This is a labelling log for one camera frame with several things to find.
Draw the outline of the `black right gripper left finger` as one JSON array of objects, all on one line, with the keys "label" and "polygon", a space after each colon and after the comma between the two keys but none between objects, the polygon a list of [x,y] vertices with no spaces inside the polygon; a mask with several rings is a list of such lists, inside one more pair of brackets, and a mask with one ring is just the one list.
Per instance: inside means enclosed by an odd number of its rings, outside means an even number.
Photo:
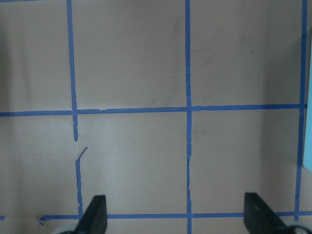
[{"label": "black right gripper left finger", "polygon": [[92,198],[85,213],[74,229],[75,234],[104,234],[108,226],[106,196]]}]

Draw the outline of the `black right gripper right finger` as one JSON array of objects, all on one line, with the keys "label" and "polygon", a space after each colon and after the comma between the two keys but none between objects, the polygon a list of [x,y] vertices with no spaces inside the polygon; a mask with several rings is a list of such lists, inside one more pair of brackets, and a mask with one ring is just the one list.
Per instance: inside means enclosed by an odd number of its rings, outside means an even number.
[{"label": "black right gripper right finger", "polygon": [[244,225],[250,234],[286,234],[286,224],[257,193],[244,194]]}]

